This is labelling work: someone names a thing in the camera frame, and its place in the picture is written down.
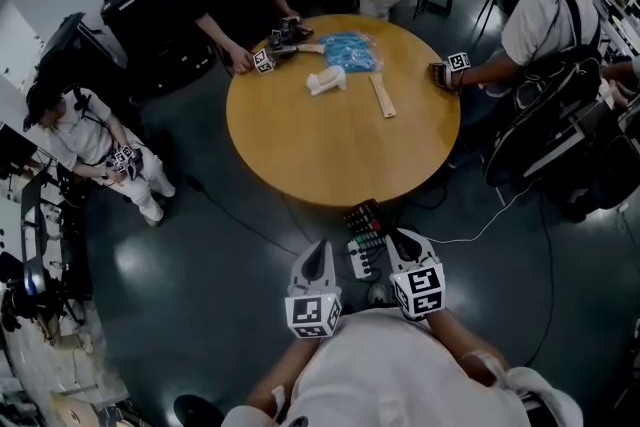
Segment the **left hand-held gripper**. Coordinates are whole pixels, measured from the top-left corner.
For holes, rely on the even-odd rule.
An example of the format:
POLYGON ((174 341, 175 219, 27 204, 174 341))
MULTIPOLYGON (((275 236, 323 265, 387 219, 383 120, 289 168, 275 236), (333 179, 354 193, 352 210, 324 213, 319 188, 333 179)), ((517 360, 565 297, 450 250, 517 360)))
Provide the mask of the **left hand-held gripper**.
POLYGON ((342 313, 331 243, 311 244, 293 264, 284 299, 287 326, 299 339, 334 334, 342 313))

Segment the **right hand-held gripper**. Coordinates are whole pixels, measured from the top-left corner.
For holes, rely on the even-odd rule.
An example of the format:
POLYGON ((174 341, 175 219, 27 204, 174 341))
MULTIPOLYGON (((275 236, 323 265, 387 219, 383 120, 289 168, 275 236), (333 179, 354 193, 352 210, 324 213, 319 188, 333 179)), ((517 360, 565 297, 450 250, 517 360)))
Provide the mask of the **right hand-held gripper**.
POLYGON ((442 263, 431 242, 411 230, 394 228, 385 242, 391 265, 390 282, 396 302, 409 320, 425 320, 445 306, 442 263))

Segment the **black calculator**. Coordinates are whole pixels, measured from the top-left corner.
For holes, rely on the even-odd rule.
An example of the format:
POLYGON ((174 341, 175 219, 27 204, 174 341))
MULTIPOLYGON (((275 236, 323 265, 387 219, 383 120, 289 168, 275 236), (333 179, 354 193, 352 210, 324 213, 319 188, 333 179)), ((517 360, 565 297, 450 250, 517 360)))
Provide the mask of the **black calculator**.
POLYGON ((353 206, 343 215, 352 238, 347 243, 350 255, 385 250, 386 237, 394 226, 375 199, 368 199, 353 206))

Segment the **person's left forearm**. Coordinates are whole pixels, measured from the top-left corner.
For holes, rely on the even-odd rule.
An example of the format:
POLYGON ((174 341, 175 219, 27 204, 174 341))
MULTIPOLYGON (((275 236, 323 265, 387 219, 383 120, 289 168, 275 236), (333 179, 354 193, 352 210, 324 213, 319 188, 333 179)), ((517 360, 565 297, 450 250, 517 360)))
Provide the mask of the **person's left forearm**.
POLYGON ((277 417, 289 405, 294 385, 320 345, 319 338, 295 339, 258 382, 245 404, 277 417))

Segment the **person's right forearm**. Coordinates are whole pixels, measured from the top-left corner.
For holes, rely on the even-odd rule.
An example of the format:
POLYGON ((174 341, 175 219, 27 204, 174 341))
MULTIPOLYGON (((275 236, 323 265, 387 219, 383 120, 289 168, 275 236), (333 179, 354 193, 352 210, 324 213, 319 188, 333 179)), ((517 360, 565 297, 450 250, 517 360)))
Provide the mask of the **person's right forearm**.
POLYGON ((496 382, 496 377, 474 353, 482 352, 497 359, 499 366, 507 371, 510 365, 505 357, 488 342, 466 328, 450 310, 443 308, 427 315, 433 335, 447 348, 459 366, 473 380, 487 387, 496 382))

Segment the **white power strip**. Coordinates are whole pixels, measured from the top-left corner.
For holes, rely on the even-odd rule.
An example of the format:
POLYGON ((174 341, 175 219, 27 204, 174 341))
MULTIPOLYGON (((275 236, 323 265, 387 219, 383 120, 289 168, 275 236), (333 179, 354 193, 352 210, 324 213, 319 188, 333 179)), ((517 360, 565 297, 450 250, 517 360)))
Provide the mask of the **white power strip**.
POLYGON ((386 250, 383 237, 365 238, 354 237, 347 243, 347 256, 350 260, 354 276, 358 280, 365 280, 373 276, 373 264, 386 250))

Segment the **person's white shirt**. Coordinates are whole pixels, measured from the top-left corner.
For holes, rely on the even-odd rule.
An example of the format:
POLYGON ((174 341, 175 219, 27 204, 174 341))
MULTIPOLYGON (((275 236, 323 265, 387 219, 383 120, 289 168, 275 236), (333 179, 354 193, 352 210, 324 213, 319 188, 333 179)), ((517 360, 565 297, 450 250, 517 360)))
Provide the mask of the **person's white shirt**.
POLYGON ((221 427, 584 427, 576 401, 537 371, 474 356, 492 386, 465 373, 426 319, 396 308, 346 315, 320 339, 283 412, 270 418, 246 398, 221 427))

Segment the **black round stool base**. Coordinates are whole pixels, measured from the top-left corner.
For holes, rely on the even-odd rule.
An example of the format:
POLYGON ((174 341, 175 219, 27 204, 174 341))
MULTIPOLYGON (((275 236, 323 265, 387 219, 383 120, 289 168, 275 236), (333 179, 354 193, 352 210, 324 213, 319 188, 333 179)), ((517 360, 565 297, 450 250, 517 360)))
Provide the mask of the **black round stool base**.
POLYGON ((192 394, 178 396, 173 410, 182 427, 221 427, 224 421, 224 415, 214 404, 192 394))

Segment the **wooden ruler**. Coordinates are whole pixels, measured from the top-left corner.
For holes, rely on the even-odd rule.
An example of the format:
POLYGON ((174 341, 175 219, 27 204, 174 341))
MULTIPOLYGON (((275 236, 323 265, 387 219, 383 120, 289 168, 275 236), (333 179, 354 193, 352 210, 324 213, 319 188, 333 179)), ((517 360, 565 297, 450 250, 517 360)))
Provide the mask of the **wooden ruler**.
POLYGON ((383 117, 385 119, 395 117, 396 110, 385 88, 382 75, 380 73, 374 73, 370 75, 369 79, 378 99, 383 117))

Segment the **blue plastic packet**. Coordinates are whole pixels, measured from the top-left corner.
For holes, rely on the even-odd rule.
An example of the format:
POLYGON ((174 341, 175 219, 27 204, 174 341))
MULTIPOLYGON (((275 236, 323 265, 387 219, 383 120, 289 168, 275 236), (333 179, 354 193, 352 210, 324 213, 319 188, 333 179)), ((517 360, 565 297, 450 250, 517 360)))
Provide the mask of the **blue plastic packet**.
POLYGON ((321 36, 325 61, 340 66, 346 73, 377 72, 382 69, 377 47, 372 38, 360 31, 343 31, 321 36))

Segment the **brown cardboard box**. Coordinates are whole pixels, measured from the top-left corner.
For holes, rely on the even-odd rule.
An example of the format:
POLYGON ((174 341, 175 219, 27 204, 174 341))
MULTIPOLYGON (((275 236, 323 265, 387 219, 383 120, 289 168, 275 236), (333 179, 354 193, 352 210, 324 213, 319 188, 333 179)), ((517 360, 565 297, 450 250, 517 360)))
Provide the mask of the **brown cardboard box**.
POLYGON ((66 427, 101 427, 94 405, 59 393, 50 394, 53 408, 66 427))

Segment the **black monitor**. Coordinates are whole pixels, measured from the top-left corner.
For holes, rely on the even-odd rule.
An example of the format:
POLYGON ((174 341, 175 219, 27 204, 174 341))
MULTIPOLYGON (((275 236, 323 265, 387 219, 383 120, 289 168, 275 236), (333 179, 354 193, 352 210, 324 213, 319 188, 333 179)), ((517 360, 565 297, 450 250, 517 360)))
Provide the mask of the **black monitor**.
POLYGON ((6 123, 0 125, 0 180, 19 175, 32 160, 37 146, 6 123))

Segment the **black bin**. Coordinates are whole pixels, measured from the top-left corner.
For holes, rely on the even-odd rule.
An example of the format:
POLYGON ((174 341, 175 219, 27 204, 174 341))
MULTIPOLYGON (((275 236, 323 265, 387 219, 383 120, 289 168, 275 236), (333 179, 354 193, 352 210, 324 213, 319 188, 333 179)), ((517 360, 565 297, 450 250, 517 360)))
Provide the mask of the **black bin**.
POLYGON ((178 0, 104 0, 101 18, 146 92, 182 88, 214 64, 213 44, 178 0))

